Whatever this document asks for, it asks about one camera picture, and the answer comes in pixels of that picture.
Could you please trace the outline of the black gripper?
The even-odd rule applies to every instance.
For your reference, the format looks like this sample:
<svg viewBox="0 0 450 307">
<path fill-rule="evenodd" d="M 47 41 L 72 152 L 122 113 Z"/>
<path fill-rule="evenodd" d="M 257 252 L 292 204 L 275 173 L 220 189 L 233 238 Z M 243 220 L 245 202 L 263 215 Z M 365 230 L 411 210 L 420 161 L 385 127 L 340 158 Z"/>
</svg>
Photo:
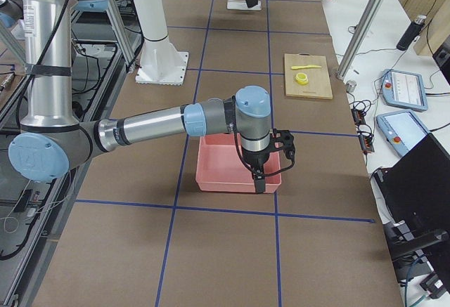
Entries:
<svg viewBox="0 0 450 307">
<path fill-rule="evenodd" d="M 249 166 L 251 172 L 256 175 L 253 177 L 256 193 L 265 192 L 264 164 L 268 161 L 269 155 L 270 152 L 267 149 L 257 152 L 246 150 L 245 148 L 242 149 L 244 163 Z"/>
</svg>

